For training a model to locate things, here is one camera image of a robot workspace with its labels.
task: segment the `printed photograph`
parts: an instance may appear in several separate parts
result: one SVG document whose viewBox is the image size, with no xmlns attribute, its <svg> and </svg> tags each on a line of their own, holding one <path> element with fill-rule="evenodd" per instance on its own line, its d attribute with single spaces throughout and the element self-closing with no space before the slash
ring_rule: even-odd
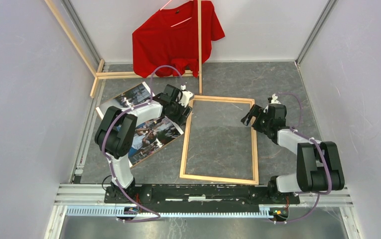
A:
<svg viewBox="0 0 381 239">
<path fill-rule="evenodd" d="M 139 105 L 150 98 L 150 88 L 149 86 L 143 82 L 130 90 L 118 95 L 98 107 L 96 107 L 96 111 L 100 118 L 104 117 L 105 112 L 111 106 L 115 106 L 119 109 L 127 109 L 136 105 Z"/>
<path fill-rule="evenodd" d="M 181 128 L 167 117 L 151 119 L 138 125 L 128 152 L 130 166 L 138 164 L 182 134 Z"/>
</svg>

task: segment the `clothes hanger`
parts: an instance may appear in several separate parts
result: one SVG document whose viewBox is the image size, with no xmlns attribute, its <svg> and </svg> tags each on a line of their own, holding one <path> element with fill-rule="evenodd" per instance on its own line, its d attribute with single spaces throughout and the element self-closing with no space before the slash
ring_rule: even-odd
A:
<svg viewBox="0 0 381 239">
<path fill-rule="evenodd" d="M 163 7 L 161 7 L 159 10 L 163 10 L 170 2 L 172 2 L 173 0 L 169 0 Z M 186 22 L 186 21 L 188 21 L 188 20 L 190 20 L 190 19 L 192 19 L 192 17 L 189 17 L 188 19 L 186 19 L 186 20 L 184 20 L 184 21 L 181 21 L 181 22 L 179 22 L 179 23 L 177 23 L 177 24 L 174 24 L 174 25 L 172 25 L 171 27 L 175 27 L 175 26 L 177 26 L 177 25 L 180 25 L 180 24 L 182 24 L 182 23 L 184 23 L 184 22 Z"/>
</svg>

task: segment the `wooden rack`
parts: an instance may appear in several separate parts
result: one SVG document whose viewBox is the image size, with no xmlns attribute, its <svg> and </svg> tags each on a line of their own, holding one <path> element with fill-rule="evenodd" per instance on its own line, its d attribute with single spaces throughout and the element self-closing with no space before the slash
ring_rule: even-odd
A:
<svg viewBox="0 0 381 239">
<path fill-rule="evenodd" d="M 199 94 L 202 94 L 202 14 L 201 14 L 201 1 L 198 1 L 198 42 L 199 42 Z M 83 51 L 83 48 L 79 44 L 78 40 L 74 36 L 72 30 L 68 27 L 66 20 L 60 14 L 60 11 L 56 8 L 53 0 L 45 0 L 51 12 L 54 14 L 58 23 L 63 28 L 64 32 L 67 34 L 73 46 L 76 48 L 79 55 L 82 57 L 86 66 L 91 71 L 92 75 L 95 77 L 94 84 L 91 89 L 90 96 L 93 98 L 95 96 L 96 90 L 98 88 L 99 80 L 102 79 L 129 79 L 129 78 L 141 78 L 141 76 L 137 75 L 135 72 L 102 72 L 104 68 L 105 61 L 101 59 L 99 62 L 99 66 L 95 69 L 92 65 L 90 59 L 86 56 Z M 183 76 L 193 76 L 192 71 L 186 70 Z"/>
</svg>

